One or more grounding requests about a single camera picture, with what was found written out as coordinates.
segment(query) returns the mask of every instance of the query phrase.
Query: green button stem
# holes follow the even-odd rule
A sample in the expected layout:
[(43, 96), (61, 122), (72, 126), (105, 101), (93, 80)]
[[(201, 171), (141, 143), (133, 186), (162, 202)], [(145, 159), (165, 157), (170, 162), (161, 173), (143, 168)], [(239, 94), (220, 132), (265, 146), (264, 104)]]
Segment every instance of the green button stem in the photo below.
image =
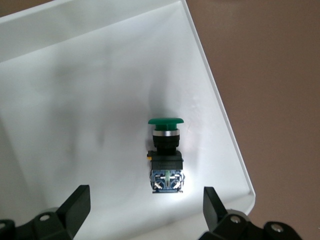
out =
[(177, 130), (177, 124), (182, 124), (181, 118), (152, 118), (148, 124), (155, 125), (156, 131), (174, 131)]

